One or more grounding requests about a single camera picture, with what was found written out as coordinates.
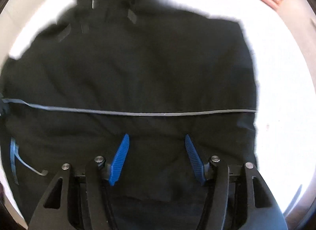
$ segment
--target black garment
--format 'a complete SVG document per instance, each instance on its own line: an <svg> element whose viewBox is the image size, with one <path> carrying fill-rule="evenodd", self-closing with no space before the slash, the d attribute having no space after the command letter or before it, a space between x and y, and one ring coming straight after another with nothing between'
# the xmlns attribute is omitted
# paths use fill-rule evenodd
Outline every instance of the black garment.
<svg viewBox="0 0 316 230"><path fill-rule="evenodd" d="M123 112L256 109L252 60L239 25L176 10L157 0L78 0L56 26L1 73L6 98ZM194 178L184 137L228 164L255 163L254 113L128 117L49 112L10 105L5 127L16 139L18 188L8 142L5 171L29 221L64 163L85 165L123 135L130 150L111 188L119 229L195 229L206 190Z"/></svg>

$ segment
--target gray piping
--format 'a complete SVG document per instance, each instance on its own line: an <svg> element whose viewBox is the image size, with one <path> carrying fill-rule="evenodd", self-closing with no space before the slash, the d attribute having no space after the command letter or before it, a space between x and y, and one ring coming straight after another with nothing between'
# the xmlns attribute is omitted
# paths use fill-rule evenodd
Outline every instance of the gray piping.
<svg viewBox="0 0 316 230"><path fill-rule="evenodd" d="M5 103L17 103L24 104L31 108L43 109L48 111L63 111L63 112L77 112L77 113L92 113L102 115L115 115L115 116L134 116L134 117L178 117L178 116L197 116L197 115L210 115L221 113L233 113L233 112L251 112L256 113L255 109L221 109L221 110L209 110L198 112L174 112L174 113L137 113L137 112L121 112L121 111L107 111L96 109L77 109L77 108L64 108L56 106L43 106L38 104L27 103L21 99L3 99Z"/></svg>

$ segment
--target metal screw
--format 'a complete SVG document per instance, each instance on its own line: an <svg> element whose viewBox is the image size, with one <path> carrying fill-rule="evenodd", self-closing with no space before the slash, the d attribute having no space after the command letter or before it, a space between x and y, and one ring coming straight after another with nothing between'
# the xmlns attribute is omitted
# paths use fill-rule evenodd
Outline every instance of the metal screw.
<svg viewBox="0 0 316 230"><path fill-rule="evenodd" d="M219 162L220 160L221 159L218 156L216 156L216 155L211 157L211 161L213 161L213 162Z"/></svg>
<svg viewBox="0 0 316 230"><path fill-rule="evenodd" d="M62 168L63 170L68 170L68 169L70 168L70 164L65 163L64 165L61 166L61 168Z"/></svg>
<svg viewBox="0 0 316 230"><path fill-rule="evenodd" d="M253 168L253 164L251 162L247 162L245 164L246 168L252 169Z"/></svg>
<svg viewBox="0 0 316 230"><path fill-rule="evenodd" d="M96 163L101 163L101 162L103 162L103 160L104 160L104 157L102 157L102 156L97 156L97 157L95 157L95 159L94 159L94 161L95 161Z"/></svg>

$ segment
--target dark cloth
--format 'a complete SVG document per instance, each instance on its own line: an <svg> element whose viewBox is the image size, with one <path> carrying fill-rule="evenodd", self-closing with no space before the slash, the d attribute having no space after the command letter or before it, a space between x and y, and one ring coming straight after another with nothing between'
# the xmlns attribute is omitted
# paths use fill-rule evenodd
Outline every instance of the dark cloth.
<svg viewBox="0 0 316 230"><path fill-rule="evenodd" d="M256 109L252 59L238 23L157 0L94 2L92 9L92 0L77 0L20 60L7 60L0 78L4 97L122 112ZM21 158L49 171L39 176L16 162L19 186L13 190L27 221L62 164L106 156L125 133L130 150L110 190L119 229L196 228L207 190L194 178L186 134L228 164L256 162L254 113L129 117L10 109L4 125ZM8 145L1 142L13 186Z"/></svg>

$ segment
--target blue ribbed pad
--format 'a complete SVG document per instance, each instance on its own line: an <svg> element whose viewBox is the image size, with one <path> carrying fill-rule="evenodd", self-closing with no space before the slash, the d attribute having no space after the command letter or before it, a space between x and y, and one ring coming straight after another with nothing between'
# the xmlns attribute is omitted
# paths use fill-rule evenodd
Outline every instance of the blue ribbed pad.
<svg viewBox="0 0 316 230"><path fill-rule="evenodd" d="M113 186L119 179L129 147L130 137L128 134L125 134L111 164L111 172L109 177L109 183L111 186Z"/></svg>
<svg viewBox="0 0 316 230"><path fill-rule="evenodd" d="M204 175L204 165L188 134L185 136L185 149L189 155L195 178L203 185L206 181Z"/></svg>

